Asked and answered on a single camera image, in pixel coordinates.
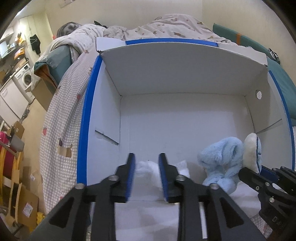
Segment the blue fish plush toy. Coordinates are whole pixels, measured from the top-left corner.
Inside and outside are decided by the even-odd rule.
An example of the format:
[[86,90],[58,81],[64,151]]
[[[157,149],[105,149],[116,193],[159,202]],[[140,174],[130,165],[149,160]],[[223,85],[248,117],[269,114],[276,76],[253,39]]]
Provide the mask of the blue fish plush toy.
[[250,133],[244,140],[243,167],[260,174],[262,170],[261,142],[257,134]]

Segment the light blue fluffy plush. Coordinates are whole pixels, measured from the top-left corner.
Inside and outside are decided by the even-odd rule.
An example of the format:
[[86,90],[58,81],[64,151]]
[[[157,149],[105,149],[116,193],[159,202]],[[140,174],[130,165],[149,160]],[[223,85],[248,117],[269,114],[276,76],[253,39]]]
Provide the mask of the light blue fluffy plush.
[[243,143],[236,137],[224,138],[203,149],[198,154],[198,163],[207,175],[203,185],[216,183],[227,194],[233,193],[239,182],[243,151]]

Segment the checkered dog print bedsheet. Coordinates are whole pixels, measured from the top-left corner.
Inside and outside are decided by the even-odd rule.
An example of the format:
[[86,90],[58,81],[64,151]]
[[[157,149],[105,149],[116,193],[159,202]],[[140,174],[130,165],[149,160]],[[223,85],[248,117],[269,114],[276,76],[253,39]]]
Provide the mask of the checkered dog print bedsheet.
[[98,55],[95,50],[98,37],[123,41],[180,38],[230,43],[201,21],[184,14],[166,14],[134,29],[85,24],[69,35],[56,37],[48,46],[47,53],[68,44],[78,52],[78,58],[63,75],[45,115],[40,144],[40,173],[46,213],[76,184],[84,97]]

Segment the blue white cardboard box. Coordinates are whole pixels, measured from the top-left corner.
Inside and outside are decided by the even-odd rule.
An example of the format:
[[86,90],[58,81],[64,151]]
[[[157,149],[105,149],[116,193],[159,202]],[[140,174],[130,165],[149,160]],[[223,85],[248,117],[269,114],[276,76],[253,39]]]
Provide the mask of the blue white cardboard box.
[[[261,142],[262,166],[295,171],[290,111],[274,61],[251,48],[194,39],[99,37],[85,94],[69,240],[264,240],[198,154],[224,138]],[[132,192],[114,202],[116,170],[135,155]],[[177,168],[165,202],[159,154]]]

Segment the cardboard box on floor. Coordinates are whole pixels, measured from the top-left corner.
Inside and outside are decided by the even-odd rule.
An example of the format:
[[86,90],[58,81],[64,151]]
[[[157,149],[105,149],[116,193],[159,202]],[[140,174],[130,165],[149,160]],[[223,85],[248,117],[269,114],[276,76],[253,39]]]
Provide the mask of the cardboard box on floor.
[[39,198],[20,182],[20,170],[13,169],[6,222],[9,227],[16,222],[34,229],[37,226]]

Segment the teal sofa backrest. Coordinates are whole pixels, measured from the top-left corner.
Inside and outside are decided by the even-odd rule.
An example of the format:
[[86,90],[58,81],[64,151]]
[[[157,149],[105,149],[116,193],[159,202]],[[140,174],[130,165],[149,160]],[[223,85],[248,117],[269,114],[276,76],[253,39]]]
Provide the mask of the teal sofa backrest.
[[222,25],[213,24],[213,32],[220,37],[224,37],[228,40],[231,40],[232,42],[244,46],[244,47],[252,47],[256,51],[265,53],[267,57],[270,59],[276,61],[278,64],[280,64],[280,59],[278,57],[278,54],[274,52],[271,48],[266,48],[262,44],[250,39],[249,37],[242,35],[239,32],[236,32],[234,30],[231,30],[227,27],[224,27]]

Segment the red bag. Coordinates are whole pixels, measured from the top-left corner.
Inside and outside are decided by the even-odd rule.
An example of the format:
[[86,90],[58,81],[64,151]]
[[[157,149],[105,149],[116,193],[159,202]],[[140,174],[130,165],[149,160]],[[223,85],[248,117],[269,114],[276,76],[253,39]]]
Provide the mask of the red bag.
[[[9,140],[8,140],[8,137],[5,132],[0,133],[0,139],[4,144],[8,145]],[[12,169],[13,169],[13,161],[14,161],[13,154],[11,154],[9,151],[7,151],[5,159],[4,159],[3,175],[9,179],[11,179],[11,174],[12,174]]]

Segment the white kitchen cabinet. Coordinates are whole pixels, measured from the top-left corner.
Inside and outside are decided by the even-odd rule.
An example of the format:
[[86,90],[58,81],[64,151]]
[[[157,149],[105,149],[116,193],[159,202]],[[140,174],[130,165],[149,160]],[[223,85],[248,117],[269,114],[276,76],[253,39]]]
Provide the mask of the white kitchen cabinet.
[[29,102],[12,79],[1,88],[1,118],[9,125],[20,120]]

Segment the white washing machine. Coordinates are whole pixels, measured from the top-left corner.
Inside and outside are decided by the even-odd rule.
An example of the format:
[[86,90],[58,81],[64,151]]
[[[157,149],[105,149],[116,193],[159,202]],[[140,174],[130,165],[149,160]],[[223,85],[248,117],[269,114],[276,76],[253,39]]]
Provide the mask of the white washing machine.
[[31,104],[35,97],[31,92],[32,85],[32,76],[31,76],[31,67],[29,63],[26,63],[18,71],[15,72],[13,82],[16,84],[22,95]]

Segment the grey patterned pillow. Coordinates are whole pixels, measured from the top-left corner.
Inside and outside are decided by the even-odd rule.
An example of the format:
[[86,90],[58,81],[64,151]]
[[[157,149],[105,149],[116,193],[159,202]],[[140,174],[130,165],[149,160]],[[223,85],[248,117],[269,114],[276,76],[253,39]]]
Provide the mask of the grey patterned pillow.
[[81,27],[82,25],[76,22],[68,22],[64,25],[62,25],[58,30],[57,30],[57,35],[56,37],[62,37],[69,35],[70,33],[74,32],[77,28]]

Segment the black hanging garment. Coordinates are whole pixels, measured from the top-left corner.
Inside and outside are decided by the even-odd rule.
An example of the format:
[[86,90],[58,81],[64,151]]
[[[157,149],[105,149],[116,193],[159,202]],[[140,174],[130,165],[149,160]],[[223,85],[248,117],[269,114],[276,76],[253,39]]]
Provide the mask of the black hanging garment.
[[41,54],[41,49],[40,49],[41,42],[36,34],[30,37],[30,45],[32,50],[35,51],[37,55]]

